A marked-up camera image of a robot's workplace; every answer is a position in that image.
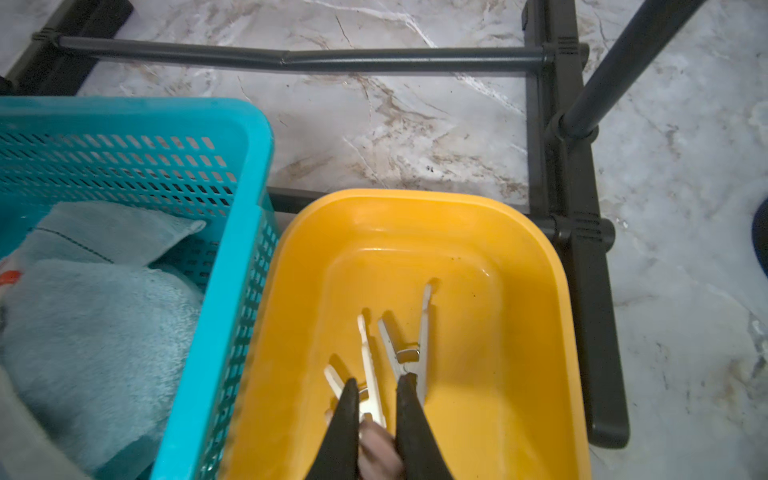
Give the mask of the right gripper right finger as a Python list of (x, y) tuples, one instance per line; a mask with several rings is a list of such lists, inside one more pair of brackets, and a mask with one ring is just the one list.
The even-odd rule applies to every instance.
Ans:
[(415, 388), (416, 376), (400, 377), (396, 393), (395, 443), (408, 480), (453, 479)]

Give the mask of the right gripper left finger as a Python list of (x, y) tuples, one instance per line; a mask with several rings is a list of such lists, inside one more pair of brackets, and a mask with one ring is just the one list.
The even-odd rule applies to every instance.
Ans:
[(326, 434), (306, 480), (358, 478), (359, 390), (355, 378), (346, 381)]

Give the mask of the light blue towel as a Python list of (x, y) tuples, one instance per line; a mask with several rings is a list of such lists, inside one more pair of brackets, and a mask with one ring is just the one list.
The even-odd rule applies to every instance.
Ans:
[(1, 302), (1, 362), (54, 445), (97, 479), (153, 464), (203, 296), (167, 270), (43, 260)]

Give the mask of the orange patterned towel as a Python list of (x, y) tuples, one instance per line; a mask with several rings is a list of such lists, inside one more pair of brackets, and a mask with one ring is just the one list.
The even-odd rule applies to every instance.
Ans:
[(16, 284), (22, 276), (18, 270), (5, 270), (0, 274), (0, 287), (5, 288)]

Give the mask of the grey clothespin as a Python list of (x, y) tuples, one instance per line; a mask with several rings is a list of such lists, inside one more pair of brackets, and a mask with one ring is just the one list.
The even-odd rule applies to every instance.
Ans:
[(385, 320), (381, 318), (377, 323), (394, 379), (396, 381), (399, 381), (402, 378), (409, 380), (415, 388), (421, 406), (425, 405), (428, 391), (427, 374), (432, 292), (433, 286), (430, 283), (427, 283), (422, 295), (419, 335), (416, 342), (411, 342), (402, 348), (397, 348), (392, 340)]

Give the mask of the yellow plastic bin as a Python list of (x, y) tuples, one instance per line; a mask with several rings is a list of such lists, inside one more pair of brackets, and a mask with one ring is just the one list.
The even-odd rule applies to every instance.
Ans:
[(223, 479), (302, 479), (336, 396), (365, 382), (368, 343), (388, 426), (396, 380), (381, 340), (418, 339), (430, 307), (424, 410), (457, 479), (587, 479), (568, 286), (524, 215), (476, 196), (345, 190), (282, 235), (228, 434)]

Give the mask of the teal plastic basket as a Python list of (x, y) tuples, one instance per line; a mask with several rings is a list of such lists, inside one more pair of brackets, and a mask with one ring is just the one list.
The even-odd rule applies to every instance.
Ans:
[(229, 99), (5, 97), (1, 101), (1, 273), (61, 202), (103, 201), (204, 220), (150, 269), (203, 300), (159, 449), (156, 479), (214, 478), (277, 244), (266, 195), (273, 138)]

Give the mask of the black microphone stand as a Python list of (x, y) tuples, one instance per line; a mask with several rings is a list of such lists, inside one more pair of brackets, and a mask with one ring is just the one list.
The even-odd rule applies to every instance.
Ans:
[(768, 276), (768, 199), (761, 203), (753, 216), (751, 239), (755, 257), (765, 276)]

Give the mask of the black clothes rack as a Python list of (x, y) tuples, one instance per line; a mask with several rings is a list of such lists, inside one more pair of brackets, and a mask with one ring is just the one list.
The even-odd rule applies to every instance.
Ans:
[(526, 78), (531, 217), (564, 263), (589, 442), (630, 437), (608, 274), (615, 231), (598, 206), (592, 145), (599, 122), (699, 10), (697, 1), (646, 1), (589, 78), (588, 46), (571, 1), (529, 1), (520, 47), (268, 50), (120, 40), (132, 1), (64, 1), (1, 78), (5, 95), (79, 91), (99, 61), (135, 61), (290, 74), (474, 74)]

